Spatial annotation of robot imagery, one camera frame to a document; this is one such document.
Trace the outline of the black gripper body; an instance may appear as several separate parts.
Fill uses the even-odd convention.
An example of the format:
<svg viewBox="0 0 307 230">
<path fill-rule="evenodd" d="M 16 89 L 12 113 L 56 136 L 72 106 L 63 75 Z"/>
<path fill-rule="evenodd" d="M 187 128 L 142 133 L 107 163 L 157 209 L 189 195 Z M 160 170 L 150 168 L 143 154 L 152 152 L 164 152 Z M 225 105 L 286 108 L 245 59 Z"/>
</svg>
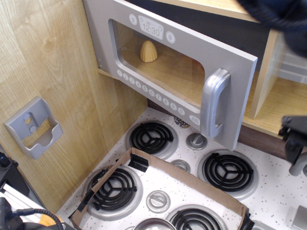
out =
<svg viewBox="0 0 307 230">
<path fill-rule="evenodd" d="M 307 146 L 307 116 L 283 116 L 278 135 L 285 141 L 286 160 L 296 164 Z"/>
</svg>

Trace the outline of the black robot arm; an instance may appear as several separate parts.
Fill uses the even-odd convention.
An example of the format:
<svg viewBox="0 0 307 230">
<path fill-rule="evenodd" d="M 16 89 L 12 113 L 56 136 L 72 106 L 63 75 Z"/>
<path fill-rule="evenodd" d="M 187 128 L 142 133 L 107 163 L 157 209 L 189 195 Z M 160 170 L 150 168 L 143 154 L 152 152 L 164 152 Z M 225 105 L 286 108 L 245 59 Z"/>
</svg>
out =
<svg viewBox="0 0 307 230">
<path fill-rule="evenodd" d="M 239 0 L 257 21 L 283 33 L 287 46 L 307 57 L 307 2 L 305 0 Z M 307 146 L 307 117 L 283 116 L 279 136 L 286 141 L 286 160 L 297 164 Z"/>
</svg>

